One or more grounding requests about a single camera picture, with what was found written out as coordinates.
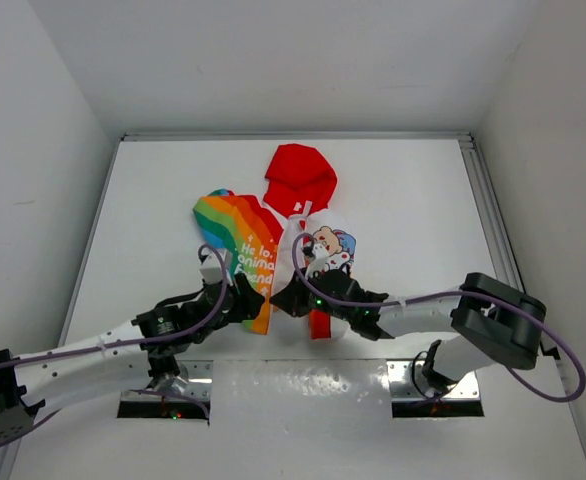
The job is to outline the rainbow children's hooded jacket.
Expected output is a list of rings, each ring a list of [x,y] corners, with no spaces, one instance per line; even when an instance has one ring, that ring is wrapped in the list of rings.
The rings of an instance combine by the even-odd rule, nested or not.
[[[232,271],[246,274],[265,297],[257,318],[244,323],[250,332],[261,335],[276,325],[277,308],[270,297],[295,274],[292,243],[299,234],[307,233],[322,245],[324,271],[350,270],[356,253],[352,229],[329,209],[338,176],[316,148],[278,146],[265,179],[268,185],[261,198],[219,189],[198,199],[192,208],[204,241],[228,250]]]

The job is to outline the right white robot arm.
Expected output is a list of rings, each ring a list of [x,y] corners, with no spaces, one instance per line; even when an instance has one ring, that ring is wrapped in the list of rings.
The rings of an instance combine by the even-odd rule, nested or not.
[[[431,344],[422,366],[437,393],[492,364],[533,369],[547,313],[538,299],[482,273],[468,274],[456,291],[409,299],[366,290],[342,270],[295,274],[271,302],[292,317],[324,312],[371,341],[454,333]]]

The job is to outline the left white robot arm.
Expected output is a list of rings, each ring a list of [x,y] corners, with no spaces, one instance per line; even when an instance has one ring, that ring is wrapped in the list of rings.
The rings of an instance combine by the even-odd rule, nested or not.
[[[47,352],[0,350],[0,447],[32,432],[61,409],[120,391],[187,402],[175,385],[176,357],[211,333],[256,319],[266,303],[243,274],[169,297],[95,337]]]

